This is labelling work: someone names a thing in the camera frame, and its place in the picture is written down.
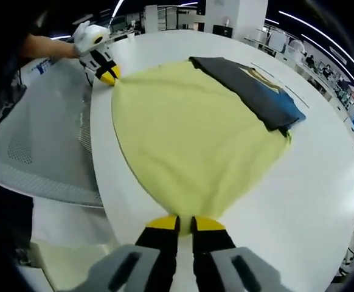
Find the white table top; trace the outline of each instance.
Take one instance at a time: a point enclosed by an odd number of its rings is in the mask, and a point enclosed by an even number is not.
[[[190,56],[225,57],[257,66],[265,77],[293,91],[286,89],[307,119],[291,130],[292,143],[285,154],[219,221],[236,246],[249,248],[275,267],[291,291],[324,291],[341,264],[354,228],[354,142],[327,101],[279,60],[209,33],[149,33],[114,43],[112,52],[123,76]],[[113,88],[95,80],[93,162],[117,240],[134,243],[144,224],[166,211],[127,166],[112,127],[112,95]],[[190,238],[180,239],[171,291],[197,291],[192,261]]]

